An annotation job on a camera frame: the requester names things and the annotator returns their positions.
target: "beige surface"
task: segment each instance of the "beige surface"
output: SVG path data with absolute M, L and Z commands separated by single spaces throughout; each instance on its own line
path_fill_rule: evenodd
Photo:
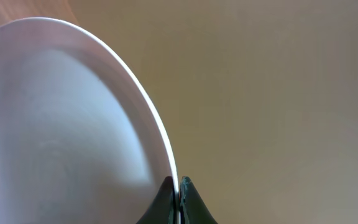
M 219 223 L 358 223 L 358 1 L 70 1 Z

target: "plate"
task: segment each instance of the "plate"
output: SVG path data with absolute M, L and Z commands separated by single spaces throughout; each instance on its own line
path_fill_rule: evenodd
M 178 180 L 161 119 L 128 66 L 65 21 L 0 27 L 0 223 L 135 223 Z

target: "white plate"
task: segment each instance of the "white plate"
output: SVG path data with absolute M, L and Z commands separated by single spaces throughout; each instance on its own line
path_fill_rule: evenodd
M 178 180 L 150 98 L 125 63 L 73 24 L 0 28 L 0 224 L 135 223 Z

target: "beige wall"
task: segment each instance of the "beige wall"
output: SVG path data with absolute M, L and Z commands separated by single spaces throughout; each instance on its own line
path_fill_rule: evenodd
M 72 0 L 219 223 L 358 223 L 358 0 Z

